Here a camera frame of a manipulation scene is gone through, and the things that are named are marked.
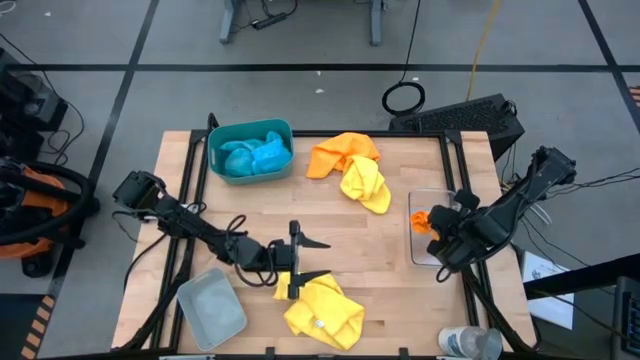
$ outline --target water bottle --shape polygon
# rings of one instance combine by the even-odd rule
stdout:
[[[500,332],[477,326],[444,328],[438,344],[447,355],[473,360],[497,360],[502,353]]]

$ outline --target gray floor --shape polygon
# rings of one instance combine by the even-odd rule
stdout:
[[[0,32],[38,63],[126,64],[149,0],[20,1],[0,19]],[[274,9],[287,8],[274,0]],[[589,2],[619,64],[640,64],[634,27],[640,3]],[[160,0],[140,63],[402,63],[409,44],[415,0],[390,0],[384,13],[383,45],[369,46],[368,7],[349,0],[301,0],[298,12],[271,28],[244,29],[232,43],[218,43],[221,1]],[[262,18],[249,0],[252,18]],[[411,56],[416,64],[469,64],[491,9],[489,0],[422,2]],[[237,23],[249,19],[243,9]],[[480,57],[482,64],[604,65],[598,44],[577,1],[505,0]],[[106,351],[122,299],[122,278],[133,244],[110,219],[110,194],[132,169],[152,170],[162,132],[202,128],[209,112],[223,124],[280,117],[296,129],[385,129],[390,116],[380,106],[398,72],[137,72],[98,181],[102,212],[83,230],[85,249],[74,254],[41,356]],[[87,129],[70,149],[68,166],[89,173],[109,120],[122,72],[53,72],[58,92],[83,113]],[[464,100],[469,74],[416,72],[427,91],[425,109]],[[640,74],[625,74],[640,85]],[[540,145],[560,148],[578,162],[578,181],[638,166],[640,138],[610,73],[478,73],[474,97],[503,93],[514,100],[526,134],[518,142],[516,171],[522,173]],[[394,106],[412,102],[398,94]],[[69,112],[63,128],[77,131]],[[498,163],[501,170],[504,159]],[[640,251],[634,227],[637,183],[587,189],[543,204],[553,217],[545,237],[587,263]],[[136,225],[126,226],[136,231]],[[545,253],[570,268],[581,265],[535,238]],[[516,243],[539,253],[520,231]],[[18,262],[0,262],[0,292],[44,293],[49,279],[21,275]],[[577,303],[605,322],[610,296],[577,295]],[[541,324],[543,338],[590,357],[608,353],[608,334],[581,315],[575,330]]]

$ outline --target wooden tabletop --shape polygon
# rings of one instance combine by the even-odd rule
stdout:
[[[165,132],[156,163],[155,174],[164,179],[169,194],[176,197],[188,139],[189,132]],[[437,283],[437,268],[412,263],[406,237],[408,192],[418,188],[446,189],[438,141],[373,139],[381,154],[380,172],[392,194],[389,211],[375,215],[340,191],[341,173],[334,172],[322,180],[305,177],[311,148],[323,140],[296,138],[293,175],[283,180],[229,186],[209,172],[204,193],[208,209],[202,218],[225,228],[234,216],[246,214],[243,229],[263,245],[272,239],[288,239],[289,220],[297,219],[308,237],[330,244],[331,249],[327,250],[301,249],[300,270],[331,269],[345,295],[364,306],[362,337],[346,354],[397,355],[400,347],[409,348],[412,355],[440,354],[438,332],[443,327],[468,324],[462,281],[453,275],[445,283]],[[500,196],[500,189],[487,135],[463,133],[463,147],[472,190],[483,204],[491,204]],[[449,150],[459,188],[455,151],[453,147]],[[193,200],[199,156],[189,202]],[[159,236],[155,224],[143,225],[135,255]],[[129,340],[156,305],[168,244],[168,240],[161,243],[131,273],[113,346]],[[304,334],[294,336],[283,319],[290,306],[288,301],[273,300],[273,288],[247,287],[233,267],[215,260],[206,245],[197,241],[192,277],[213,267],[226,272],[247,316],[246,328],[213,352],[259,354],[273,346],[279,354],[344,353]],[[514,252],[510,248],[503,250],[487,261],[487,267],[496,304],[532,345],[535,334]],[[174,309],[172,305],[166,313],[163,346],[169,343]],[[200,352],[187,321],[183,322],[179,352]]]

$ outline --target blue cloth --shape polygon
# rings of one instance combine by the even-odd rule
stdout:
[[[284,146],[280,134],[267,133],[266,142],[258,139],[228,141],[221,150],[229,151],[224,169],[228,176],[243,177],[268,174],[282,170],[291,161],[292,155]]]

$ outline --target keyboard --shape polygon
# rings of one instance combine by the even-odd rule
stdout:
[[[512,101],[502,94],[491,95],[416,114],[397,117],[389,130],[423,133],[459,130],[485,131],[489,134],[494,160],[497,160],[522,134]]]
[[[611,358],[640,359],[640,283],[631,278],[618,278],[613,327],[634,342],[612,336]]]

